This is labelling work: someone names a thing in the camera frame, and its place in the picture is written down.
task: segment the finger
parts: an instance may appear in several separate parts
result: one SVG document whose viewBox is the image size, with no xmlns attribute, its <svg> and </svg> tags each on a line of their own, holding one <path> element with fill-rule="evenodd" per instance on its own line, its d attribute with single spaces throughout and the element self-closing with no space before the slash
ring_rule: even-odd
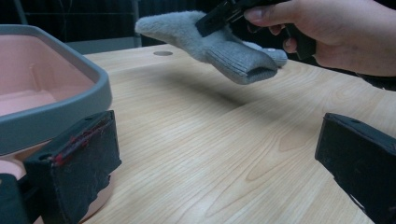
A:
<svg viewBox="0 0 396 224">
<path fill-rule="evenodd" d="M 272 26 L 293 23 L 294 1 L 288 1 L 267 7 L 254 7 L 245 11 L 245 19 L 258 26 Z"/>
<path fill-rule="evenodd" d="M 285 24 L 279 24 L 279 25 L 270 26 L 269 30 L 271 34 L 279 35 L 283 28 L 285 28 Z"/>
<path fill-rule="evenodd" d="M 287 53 L 295 53 L 297 51 L 297 40 L 289 38 L 283 42 L 283 49 Z"/>
</svg>

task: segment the black device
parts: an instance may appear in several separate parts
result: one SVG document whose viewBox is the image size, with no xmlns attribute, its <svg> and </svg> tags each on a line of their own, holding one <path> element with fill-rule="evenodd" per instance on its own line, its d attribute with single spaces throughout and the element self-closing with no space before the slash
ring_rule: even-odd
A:
<svg viewBox="0 0 396 224">
<path fill-rule="evenodd" d="M 0 174 L 0 222 L 79 223 L 120 166 L 113 111 L 82 119 L 23 161 L 17 181 Z"/>
<path fill-rule="evenodd" d="M 315 158 L 374 223 L 396 223 L 395 138 L 359 120 L 328 113 Z"/>
<path fill-rule="evenodd" d="M 246 9 L 257 6 L 269 6 L 287 1 L 289 0 L 224 0 L 198 20 L 195 26 L 201 36 L 205 37 L 223 28 L 229 22 L 241 19 Z M 261 29 L 261 27 L 256 27 L 252 24 L 248 26 L 249 30 L 253 33 Z M 305 59 L 315 54 L 316 41 L 314 39 L 301 33 L 294 24 L 286 24 L 286 31 L 290 37 L 295 38 L 298 42 L 297 56 L 299 59 Z"/>
</svg>

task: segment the wood grain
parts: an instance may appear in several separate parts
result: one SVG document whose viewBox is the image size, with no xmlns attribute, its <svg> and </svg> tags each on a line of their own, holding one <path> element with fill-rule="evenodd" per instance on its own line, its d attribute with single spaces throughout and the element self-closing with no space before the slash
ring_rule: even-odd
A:
<svg viewBox="0 0 396 224">
<path fill-rule="evenodd" d="M 395 136 L 395 93 L 293 61 L 239 86 L 168 45 L 87 58 L 109 73 L 123 164 L 86 223 L 372 223 L 315 149 L 326 112 Z"/>
</svg>

